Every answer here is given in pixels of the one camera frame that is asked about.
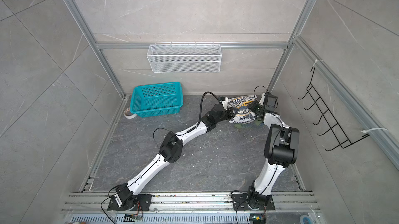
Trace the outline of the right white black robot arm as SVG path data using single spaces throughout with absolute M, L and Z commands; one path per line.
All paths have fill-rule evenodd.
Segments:
M 280 174 L 297 160 L 300 132 L 285 124 L 275 112 L 276 108 L 277 97 L 269 92 L 263 93 L 261 100 L 250 107 L 269 129 L 264 148 L 266 162 L 246 192 L 234 190 L 230 193 L 235 211 L 275 210 L 272 188 Z

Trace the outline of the white tank top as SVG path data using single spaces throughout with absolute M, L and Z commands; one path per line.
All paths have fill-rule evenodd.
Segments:
M 233 108 L 236 115 L 229 120 L 233 124 L 247 124 L 256 120 L 256 115 L 250 110 L 250 106 L 256 101 L 257 97 L 245 95 L 229 98 L 228 106 Z

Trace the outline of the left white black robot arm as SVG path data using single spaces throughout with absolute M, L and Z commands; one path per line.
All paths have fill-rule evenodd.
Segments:
M 110 203 L 107 210 L 128 211 L 133 209 L 137 204 L 137 196 L 144 187 L 163 168 L 178 161 L 185 144 L 208 133 L 216 127 L 217 123 L 233 119 L 237 112 L 238 108 L 222 101 L 202 116 L 195 125 L 177 133 L 169 131 L 154 159 L 134 178 L 112 188 L 114 194 L 109 196 Z

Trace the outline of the teal plastic basket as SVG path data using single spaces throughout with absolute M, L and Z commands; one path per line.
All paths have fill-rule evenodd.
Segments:
M 141 118 L 146 118 L 177 114 L 182 106 L 181 83 L 169 82 L 134 88 L 130 111 Z

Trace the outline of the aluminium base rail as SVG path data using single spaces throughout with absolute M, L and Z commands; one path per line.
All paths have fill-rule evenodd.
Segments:
M 311 192 L 275 192 L 273 211 L 235 211 L 229 192 L 155 192 L 138 196 L 129 211 L 107 210 L 106 192 L 72 193 L 61 206 L 65 223 L 76 224 L 300 224 L 309 215 L 326 221 Z

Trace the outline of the green tank top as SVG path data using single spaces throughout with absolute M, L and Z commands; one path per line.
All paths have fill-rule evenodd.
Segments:
M 255 120 L 253 122 L 247 122 L 247 123 L 236 123 L 234 124 L 234 127 L 236 129 L 248 129 L 248 128 L 256 128 L 257 126 L 263 126 L 264 123 L 259 120 Z

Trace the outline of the blue tape roll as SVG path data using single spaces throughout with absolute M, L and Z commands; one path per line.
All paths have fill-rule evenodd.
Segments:
M 300 224 L 315 224 L 309 215 L 300 216 Z

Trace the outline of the roll of tape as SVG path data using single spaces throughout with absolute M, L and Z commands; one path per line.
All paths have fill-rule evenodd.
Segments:
M 126 119 L 133 119 L 137 117 L 137 114 L 133 114 L 130 108 L 126 108 L 123 112 L 123 115 Z

